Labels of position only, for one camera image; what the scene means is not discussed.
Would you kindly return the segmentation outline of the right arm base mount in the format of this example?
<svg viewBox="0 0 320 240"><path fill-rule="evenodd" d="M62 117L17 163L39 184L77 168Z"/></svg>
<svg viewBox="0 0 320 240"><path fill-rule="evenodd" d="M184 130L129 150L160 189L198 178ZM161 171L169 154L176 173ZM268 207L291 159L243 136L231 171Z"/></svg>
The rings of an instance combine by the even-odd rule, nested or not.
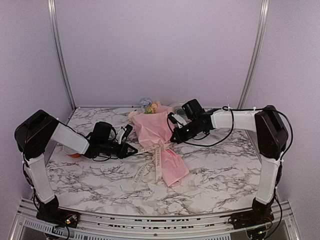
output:
<svg viewBox="0 0 320 240"><path fill-rule="evenodd" d="M237 230L271 223L274 219L274 215L271 211L267 211L265 214L262 214L260 211L247 210L232 213L228 219L228 223L232 224L233 228Z"/></svg>

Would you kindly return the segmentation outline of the pink rose fake flower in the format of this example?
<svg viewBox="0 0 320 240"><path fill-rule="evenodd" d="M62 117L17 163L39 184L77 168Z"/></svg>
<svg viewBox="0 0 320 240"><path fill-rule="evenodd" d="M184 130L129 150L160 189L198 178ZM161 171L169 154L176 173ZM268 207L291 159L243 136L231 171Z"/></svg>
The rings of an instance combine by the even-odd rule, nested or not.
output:
<svg viewBox="0 0 320 240"><path fill-rule="evenodd" d="M157 109L162 105L162 103L160 101L152 101L152 104L149 105L147 108L142 109L140 107L140 110L134 110L131 111L128 114L128 120L131 121L133 119L133 117L139 115L139 114L155 114L157 113Z"/></svg>

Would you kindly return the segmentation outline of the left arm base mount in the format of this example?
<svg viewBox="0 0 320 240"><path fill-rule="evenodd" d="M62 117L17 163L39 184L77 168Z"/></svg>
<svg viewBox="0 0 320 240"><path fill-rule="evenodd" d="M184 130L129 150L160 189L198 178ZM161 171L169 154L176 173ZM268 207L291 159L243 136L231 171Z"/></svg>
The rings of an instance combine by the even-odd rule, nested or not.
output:
<svg viewBox="0 0 320 240"><path fill-rule="evenodd" d="M80 214L76 211L60 208L54 210L41 209L36 214L36 218L60 226L76 228L80 220Z"/></svg>

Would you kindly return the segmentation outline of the blue white fake flower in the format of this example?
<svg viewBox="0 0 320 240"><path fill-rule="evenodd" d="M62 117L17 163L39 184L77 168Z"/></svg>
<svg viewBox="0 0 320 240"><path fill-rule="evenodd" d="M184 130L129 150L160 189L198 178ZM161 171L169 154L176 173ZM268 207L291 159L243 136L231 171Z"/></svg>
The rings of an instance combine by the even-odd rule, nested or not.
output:
<svg viewBox="0 0 320 240"><path fill-rule="evenodd" d="M151 105L153 101L148 97L143 97L139 100L139 105L142 109L147 108L149 105Z"/></svg>

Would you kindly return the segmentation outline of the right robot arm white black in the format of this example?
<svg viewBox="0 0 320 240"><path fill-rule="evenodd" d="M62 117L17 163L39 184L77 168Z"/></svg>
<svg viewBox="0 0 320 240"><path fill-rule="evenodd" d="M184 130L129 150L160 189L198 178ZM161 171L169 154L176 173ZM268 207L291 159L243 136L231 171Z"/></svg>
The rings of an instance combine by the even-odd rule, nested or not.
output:
<svg viewBox="0 0 320 240"><path fill-rule="evenodd" d="M292 131L287 130L282 121L284 115L273 105L252 109L224 106L205 110L197 99L188 101L181 108L189 122L172 112L167 115L167 123L176 126L169 128L172 143L187 144L197 134L203 132L208 135L211 130L216 129L246 130L256 134L261 172L257 194L247 219L252 224L260 223L271 212L276 188L282 176L283 156L290 147L287 141Z"/></svg>

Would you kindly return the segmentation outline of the pink wrapping paper sheet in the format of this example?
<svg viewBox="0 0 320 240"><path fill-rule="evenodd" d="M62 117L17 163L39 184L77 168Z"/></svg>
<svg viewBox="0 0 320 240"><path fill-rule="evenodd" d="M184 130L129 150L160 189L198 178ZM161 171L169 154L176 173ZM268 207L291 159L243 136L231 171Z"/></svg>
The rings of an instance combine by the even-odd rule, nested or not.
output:
<svg viewBox="0 0 320 240"><path fill-rule="evenodd" d="M167 116L173 112L169 106L160 106L157 113L141 113L133 117L133 129L142 149L139 154L151 153L155 165L155 181L163 180L168 187L180 185L189 174L182 158L171 149L170 138L174 125L167 122Z"/></svg>

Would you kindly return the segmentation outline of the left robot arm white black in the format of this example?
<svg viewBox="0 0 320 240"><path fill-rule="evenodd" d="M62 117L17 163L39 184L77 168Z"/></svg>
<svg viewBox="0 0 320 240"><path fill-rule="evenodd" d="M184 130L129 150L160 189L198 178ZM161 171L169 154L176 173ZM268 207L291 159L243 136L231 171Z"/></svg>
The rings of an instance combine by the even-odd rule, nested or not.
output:
<svg viewBox="0 0 320 240"><path fill-rule="evenodd" d="M21 123L14 132L14 139L22 155L24 177L38 203L39 216L58 223L67 215L59 207L59 200L51 188L46 171L44 158L50 142L92 160L103 156L125 159L138 153L126 142L132 129L128 124L117 132L110 123L99 121L93 131L84 136L42 109Z"/></svg>

